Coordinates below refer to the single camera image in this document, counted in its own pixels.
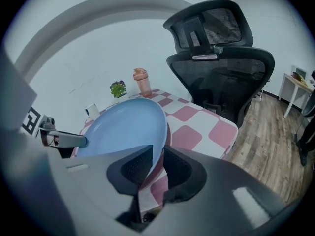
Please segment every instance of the blue plate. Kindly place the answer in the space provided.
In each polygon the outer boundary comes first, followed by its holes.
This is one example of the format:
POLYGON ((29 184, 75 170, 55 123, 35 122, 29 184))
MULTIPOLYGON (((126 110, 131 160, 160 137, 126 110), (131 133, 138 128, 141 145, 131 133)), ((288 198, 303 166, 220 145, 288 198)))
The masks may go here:
POLYGON ((88 144, 77 156, 108 154, 142 145, 153 145, 150 172, 156 166, 167 136, 167 121, 162 107, 150 99, 124 101, 106 110, 84 135, 88 144))

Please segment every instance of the pink and white tablecloth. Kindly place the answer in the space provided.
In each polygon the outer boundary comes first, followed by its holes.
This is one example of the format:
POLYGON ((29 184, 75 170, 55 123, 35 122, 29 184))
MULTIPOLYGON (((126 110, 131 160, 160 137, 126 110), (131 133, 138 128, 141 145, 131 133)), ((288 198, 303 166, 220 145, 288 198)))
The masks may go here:
MULTIPOLYGON (((141 97, 140 94, 130 99, 141 97)), ((238 128, 229 120, 189 101, 159 89, 150 97, 162 106, 168 123, 168 145, 193 150, 216 158, 223 158, 232 148, 238 128)), ((93 121, 87 121, 80 135, 84 135, 93 121)), ((161 206, 163 194, 168 190, 167 174, 163 160, 159 161, 139 191, 140 211, 161 206)))

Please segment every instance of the person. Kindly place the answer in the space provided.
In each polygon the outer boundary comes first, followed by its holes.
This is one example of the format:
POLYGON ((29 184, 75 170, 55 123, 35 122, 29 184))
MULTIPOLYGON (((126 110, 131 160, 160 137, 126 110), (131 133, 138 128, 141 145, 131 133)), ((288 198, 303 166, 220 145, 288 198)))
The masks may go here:
POLYGON ((300 161, 302 166, 307 163, 307 154, 315 149, 315 117, 306 126, 301 139, 296 143, 299 147, 300 161))

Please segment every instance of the white wall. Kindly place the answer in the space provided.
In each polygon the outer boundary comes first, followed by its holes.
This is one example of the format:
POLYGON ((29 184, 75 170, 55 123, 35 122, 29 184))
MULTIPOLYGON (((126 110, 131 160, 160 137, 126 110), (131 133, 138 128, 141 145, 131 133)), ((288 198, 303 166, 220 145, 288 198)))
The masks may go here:
MULTIPOLYGON (((284 73, 296 65, 311 74, 315 69, 314 39, 299 13, 288 0, 234 0, 252 30, 253 47, 269 51, 275 70, 265 90, 279 95, 284 73)), ((283 98, 290 100, 293 84, 286 83, 283 98)), ((303 106, 306 95, 299 89, 294 104, 303 106)))
MULTIPOLYGON (((31 0, 18 15, 4 42, 12 61, 19 59, 31 40, 51 20, 83 1, 31 0)), ((111 23, 83 31, 79 37, 69 36, 91 22, 65 32, 53 45, 71 39, 70 42, 59 45, 62 48, 52 52, 48 60, 43 58, 45 53, 38 57, 45 62, 30 82, 38 94, 35 109, 54 117, 59 130, 77 133, 86 119, 84 107, 94 102, 102 110, 114 102, 109 88, 112 82, 124 80, 130 95, 139 92, 132 77, 136 67, 148 70, 153 88, 189 99, 190 95, 166 64, 166 58, 176 52, 173 37, 162 24, 174 12, 146 11, 146 8, 120 11, 93 19, 92 22, 111 23)))

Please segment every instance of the baseboard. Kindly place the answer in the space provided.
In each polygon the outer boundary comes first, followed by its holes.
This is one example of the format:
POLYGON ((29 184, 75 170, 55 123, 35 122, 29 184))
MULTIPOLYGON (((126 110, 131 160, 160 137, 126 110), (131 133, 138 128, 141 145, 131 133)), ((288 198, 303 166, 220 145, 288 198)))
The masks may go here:
MULTIPOLYGON (((269 95, 269 96, 271 96, 271 97, 273 97, 273 98, 279 99, 279 96, 277 96, 277 95, 275 95, 275 94, 273 94, 273 93, 266 92, 266 91, 264 91, 263 93, 266 94, 266 95, 269 95)), ((287 100, 282 99, 282 98, 281 98, 281 101, 284 102, 284 103, 286 103, 286 104, 289 104, 289 103, 290 103, 290 102, 288 102, 287 100)), ((292 105, 292 107, 295 108, 295 109, 297 109, 298 111, 302 111, 301 108, 295 106, 294 104, 292 105)))

